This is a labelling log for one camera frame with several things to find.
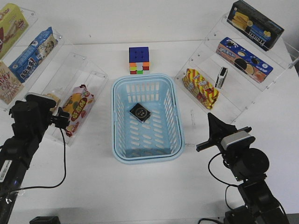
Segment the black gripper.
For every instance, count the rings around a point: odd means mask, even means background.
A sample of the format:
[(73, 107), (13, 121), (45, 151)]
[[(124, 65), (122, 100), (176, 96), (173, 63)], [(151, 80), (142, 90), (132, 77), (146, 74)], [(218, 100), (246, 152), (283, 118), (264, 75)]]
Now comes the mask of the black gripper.
[(209, 123), (209, 138), (207, 141), (203, 143), (199, 143), (196, 145), (197, 152), (200, 152), (204, 149), (210, 148), (212, 146), (217, 146), (219, 151), (224, 154), (228, 152), (241, 151), (243, 149), (249, 148), (249, 145), (245, 145), (245, 143), (237, 143), (232, 147), (229, 147), (228, 150), (224, 150), (221, 146), (221, 140), (228, 135), (234, 134), (236, 132), (245, 131), (249, 134), (252, 130), (251, 127), (246, 126), (241, 129), (236, 129), (235, 126), (229, 125), (218, 119), (212, 113), (208, 113), (208, 123)]
[(66, 129), (69, 125), (69, 113), (58, 108), (57, 115), (53, 115), (51, 108), (35, 101), (17, 100), (11, 107), (9, 114), (14, 119), (12, 129), (17, 138), (37, 137), (41, 140), (51, 124)]

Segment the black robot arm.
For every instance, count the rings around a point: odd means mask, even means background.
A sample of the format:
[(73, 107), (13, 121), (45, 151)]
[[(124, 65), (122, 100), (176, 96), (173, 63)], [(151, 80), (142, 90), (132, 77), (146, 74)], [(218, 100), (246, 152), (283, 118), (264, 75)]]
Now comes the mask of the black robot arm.
[(265, 182), (270, 162), (264, 152), (250, 145), (255, 137), (251, 127), (237, 129), (208, 113), (209, 139), (196, 146), (196, 150), (217, 146), (223, 164), (230, 169), (244, 205), (225, 213), (225, 224), (287, 224), (289, 220), (281, 203), (274, 197)]
[(17, 100), (9, 110), (14, 119), (14, 135), (0, 147), (0, 222), (9, 222), (17, 193), (30, 167), (33, 155), (51, 124), (60, 130), (69, 125), (69, 114), (62, 108), (56, 116), (56, 101), (48, 96), (28, 93), (25, 101)]

